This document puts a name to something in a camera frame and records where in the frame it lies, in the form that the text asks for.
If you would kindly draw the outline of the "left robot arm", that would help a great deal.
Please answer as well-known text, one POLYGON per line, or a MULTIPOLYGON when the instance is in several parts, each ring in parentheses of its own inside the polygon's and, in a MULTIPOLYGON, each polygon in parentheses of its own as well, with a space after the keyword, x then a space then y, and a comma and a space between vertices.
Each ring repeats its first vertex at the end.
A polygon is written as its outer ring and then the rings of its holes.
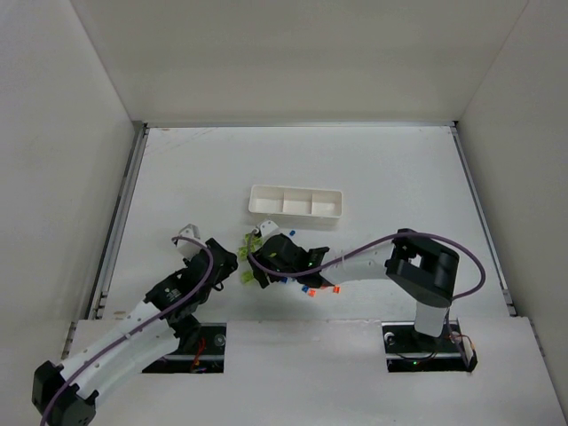
POLYGON ((125 319, 73 357, 35 370, 31 399, 42 425, 89 424, 123 382, 198 342, 201 325, 194 313, 211 291, 222 290, 238 257, 213 238, 184 241, 195 249, 183 268, 155 284, 125 319))

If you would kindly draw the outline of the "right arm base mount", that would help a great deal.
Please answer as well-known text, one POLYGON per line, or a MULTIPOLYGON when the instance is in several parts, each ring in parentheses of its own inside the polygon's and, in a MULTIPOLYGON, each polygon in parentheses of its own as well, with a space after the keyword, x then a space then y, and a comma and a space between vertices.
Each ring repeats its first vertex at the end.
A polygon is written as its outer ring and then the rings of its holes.
POLYGON ((443 326, 440 337, 418 333, 412 322, 383 322, 385 362, 389 373, 472 373, 478 357, 458 320, 443 326))

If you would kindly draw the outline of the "green 2x2 lego brick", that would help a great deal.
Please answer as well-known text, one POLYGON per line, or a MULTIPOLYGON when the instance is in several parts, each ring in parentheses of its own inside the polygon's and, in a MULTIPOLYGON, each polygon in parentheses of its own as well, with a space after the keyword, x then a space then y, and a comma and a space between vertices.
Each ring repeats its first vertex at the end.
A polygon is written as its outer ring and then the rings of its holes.
POLYGON ((254 281, 254 274, 252 271, 246 271, 241 274, 241 283, 243 285, 251 284, 254 281))

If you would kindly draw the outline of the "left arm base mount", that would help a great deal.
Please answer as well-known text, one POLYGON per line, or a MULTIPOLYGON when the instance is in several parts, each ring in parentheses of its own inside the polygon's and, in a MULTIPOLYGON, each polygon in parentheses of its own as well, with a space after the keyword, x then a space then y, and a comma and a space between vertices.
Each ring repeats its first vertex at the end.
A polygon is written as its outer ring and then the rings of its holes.
POLYGON ((227 325, 204 323, 195 337, 183 341, 171 354, 146 367, 143 374, 207 375, 225 370, 227 325))

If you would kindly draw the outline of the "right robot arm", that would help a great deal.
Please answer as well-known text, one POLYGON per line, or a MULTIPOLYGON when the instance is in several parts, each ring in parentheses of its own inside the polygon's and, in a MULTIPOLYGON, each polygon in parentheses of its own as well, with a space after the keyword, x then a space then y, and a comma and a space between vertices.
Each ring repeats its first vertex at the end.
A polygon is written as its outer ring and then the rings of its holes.
POLYGON ((248 261, 262 288, 294 279, 308 289, 352 281, 391 280, 416 301, 414 330, 438 338, 454 298, 459 255, 409 229, 370 247, 305 249, 279 229, 262 225, 247 238, 248 261))

